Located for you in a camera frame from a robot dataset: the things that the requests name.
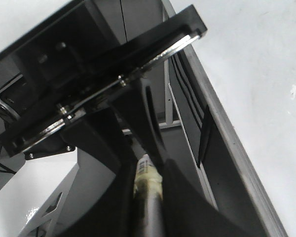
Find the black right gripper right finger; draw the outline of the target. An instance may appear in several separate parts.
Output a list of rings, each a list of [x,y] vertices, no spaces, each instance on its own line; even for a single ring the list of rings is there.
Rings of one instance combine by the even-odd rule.
[[[266,232],[252,204],[236,223],[214,208],[168,155],[155,115],[149,81],[133,82],[138,95],[133,133],[162,177],[162,213],[169,237],[264,237]]]

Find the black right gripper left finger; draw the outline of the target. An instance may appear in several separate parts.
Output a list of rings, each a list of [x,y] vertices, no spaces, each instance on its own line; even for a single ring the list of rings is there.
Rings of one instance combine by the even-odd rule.
[[[112,109],[84,116],[61,136],[115,174],[98,201],[61,237],[128,237],[137,158]]]

